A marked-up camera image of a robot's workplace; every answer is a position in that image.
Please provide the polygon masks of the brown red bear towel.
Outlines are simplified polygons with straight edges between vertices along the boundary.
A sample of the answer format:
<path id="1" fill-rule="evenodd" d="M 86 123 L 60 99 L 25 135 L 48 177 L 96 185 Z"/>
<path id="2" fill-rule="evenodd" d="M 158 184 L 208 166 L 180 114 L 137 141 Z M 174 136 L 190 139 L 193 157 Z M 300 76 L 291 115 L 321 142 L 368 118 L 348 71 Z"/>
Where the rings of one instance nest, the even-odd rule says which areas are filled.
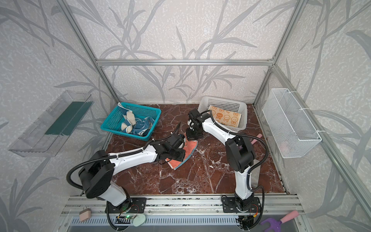
<path id="1" fill-rule="evenodd" d="M 197 145 L 198 145 L 198 141 L 188 141 L 186 139 L 185 140 L 185 145 L 183 147 L 183 150 L 185 151 L 185 157 L 184 157 L 183 161 L 176 161 L 176 160 L 166 159 L 166 162 L 169 164 L 169 166 L 173 170 L 177 170 L 180 166 L 182 166 L 185 162 L 187 162 L 189 160 L 189 158 L 191 158 L 191 156 L 193 155 Z"/>

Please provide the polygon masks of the blue cream Doraemon towel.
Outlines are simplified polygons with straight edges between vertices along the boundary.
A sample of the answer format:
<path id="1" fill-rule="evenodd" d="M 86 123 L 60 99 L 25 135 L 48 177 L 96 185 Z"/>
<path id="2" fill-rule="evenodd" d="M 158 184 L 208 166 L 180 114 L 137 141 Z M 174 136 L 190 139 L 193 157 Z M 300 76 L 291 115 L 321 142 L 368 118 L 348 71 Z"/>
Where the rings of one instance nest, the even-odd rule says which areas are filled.
<path id="1" fill-rule="evenodd" d="M 121 131 L 137 136 L 147 136 L 155 120 L 152 117 L 137 118 L 132 110 L 125 108 L 121 103 L 117 105 L 124 119 L 121 123 Z"/>

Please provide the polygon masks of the orange bunny pattern towel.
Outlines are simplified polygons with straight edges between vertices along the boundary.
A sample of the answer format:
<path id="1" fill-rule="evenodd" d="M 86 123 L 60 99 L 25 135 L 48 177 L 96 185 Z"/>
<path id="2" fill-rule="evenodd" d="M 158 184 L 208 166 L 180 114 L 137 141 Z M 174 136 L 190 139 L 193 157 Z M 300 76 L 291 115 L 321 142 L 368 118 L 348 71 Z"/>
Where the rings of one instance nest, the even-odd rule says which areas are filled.
<path id="1" fill-rule="evenodd" d="M 241 119 L 241 114 L 223 110 L 215 106 L 209 106 L 209 110 L 212 111 L 213 118 L 215 121 L 225 126 L 231 126 L 237 128 Z"/>

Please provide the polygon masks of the white plastic basket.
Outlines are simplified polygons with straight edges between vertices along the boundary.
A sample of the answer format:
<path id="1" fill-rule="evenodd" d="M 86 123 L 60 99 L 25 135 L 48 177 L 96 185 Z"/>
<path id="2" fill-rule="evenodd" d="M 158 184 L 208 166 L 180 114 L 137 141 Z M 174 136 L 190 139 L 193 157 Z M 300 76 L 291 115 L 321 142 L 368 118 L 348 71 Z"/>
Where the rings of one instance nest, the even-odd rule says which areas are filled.
<path id="1" fill-rule="evenodd" d="M 206 110 L 212 110 L 214 119 L 233 131 L 242 131 L 247 126 L 247 105 L 241 101 L 204 96 L 198 111 Z"/>

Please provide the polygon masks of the teal plastic basket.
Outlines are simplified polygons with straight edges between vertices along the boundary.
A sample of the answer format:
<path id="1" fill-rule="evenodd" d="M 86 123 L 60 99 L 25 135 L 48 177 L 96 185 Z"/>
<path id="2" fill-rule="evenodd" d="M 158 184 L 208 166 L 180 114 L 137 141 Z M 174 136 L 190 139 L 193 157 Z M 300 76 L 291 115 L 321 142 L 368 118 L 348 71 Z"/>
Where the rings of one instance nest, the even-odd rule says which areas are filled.
<path id="1" fill-rule="evenodd" d="M 148 141 L 160 115 L 158 108 L 120 102 L 100 128 L 116 135 Z"/>

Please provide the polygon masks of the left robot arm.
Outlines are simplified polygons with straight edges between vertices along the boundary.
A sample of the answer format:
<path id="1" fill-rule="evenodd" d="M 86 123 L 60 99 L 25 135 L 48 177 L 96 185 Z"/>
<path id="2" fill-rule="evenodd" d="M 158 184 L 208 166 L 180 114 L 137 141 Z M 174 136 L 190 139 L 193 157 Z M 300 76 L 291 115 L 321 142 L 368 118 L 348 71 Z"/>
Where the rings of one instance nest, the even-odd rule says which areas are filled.
<path id="1" fill-rule="evenodd" d="M 67 182 L 84 191 L 88 199 L 100 198 L 113 206 L 128 202 L 125 190 L 112 181 L 112 177 L 132 167 L 161 160 L 182 161 L 185 157 L 185 136 L 173 133 L 163 139 L 149 141 L 142 148 L 120 152 L 96 152 L 90 160 L 73 167 Z"/>

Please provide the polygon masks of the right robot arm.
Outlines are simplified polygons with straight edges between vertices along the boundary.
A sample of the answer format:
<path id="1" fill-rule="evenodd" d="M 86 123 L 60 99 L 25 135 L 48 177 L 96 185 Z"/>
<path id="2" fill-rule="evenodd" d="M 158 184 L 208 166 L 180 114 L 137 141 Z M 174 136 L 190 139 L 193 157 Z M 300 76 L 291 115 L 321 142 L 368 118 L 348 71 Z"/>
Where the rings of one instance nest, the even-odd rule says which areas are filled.
<path id="1" fill-rule="evenodd" d="M 200 113 L 193 109 L 188 113 L 186 136 L 188 140 L 198 140 L 208 133 L 225 146 L 226 156 L 230 167 L 235 171 L 235 199 L 240 208 L 252 204 L 254 191 L 251 186 L 251 173 L 260 167 L 268 158 L 269 150 L 266 142 L 256 136 L 238 133 L 217 122 L 211 110 Z M 265 155 L 254 164 L 256 153 L 251 140 L 257 140 L 265 149 Z"/>

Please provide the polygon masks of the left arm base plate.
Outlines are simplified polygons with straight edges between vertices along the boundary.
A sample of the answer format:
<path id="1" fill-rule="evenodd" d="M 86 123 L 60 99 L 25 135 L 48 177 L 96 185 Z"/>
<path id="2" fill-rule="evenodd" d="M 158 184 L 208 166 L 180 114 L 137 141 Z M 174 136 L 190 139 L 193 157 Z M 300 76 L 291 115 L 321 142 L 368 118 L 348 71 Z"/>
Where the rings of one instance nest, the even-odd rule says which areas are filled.
<path id="1" fill-rule="evenodd" d="M 145 197 L 134 197 L 126 199 L 119 206 L 113 206 L 111 203 L 107 203 L 105 213 L 109 214 L 141 214 L 144 213 L 147 199 Z"/>

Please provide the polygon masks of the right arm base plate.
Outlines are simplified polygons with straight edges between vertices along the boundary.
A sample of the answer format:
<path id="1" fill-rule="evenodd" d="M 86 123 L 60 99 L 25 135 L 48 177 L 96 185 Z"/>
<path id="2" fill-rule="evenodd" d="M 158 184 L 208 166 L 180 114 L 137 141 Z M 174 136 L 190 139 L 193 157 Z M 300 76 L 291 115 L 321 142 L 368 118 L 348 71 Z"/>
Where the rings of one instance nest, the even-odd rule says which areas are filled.
<path id="1" fill-rule="evenodd" d="M 221 196 L 221 202 L 224 213 L 259 213 L 261 211 L 261 203 L 259 197 L 252 194 L 247 199 L 241 199 L 237 195 L 228 197 Z"/>

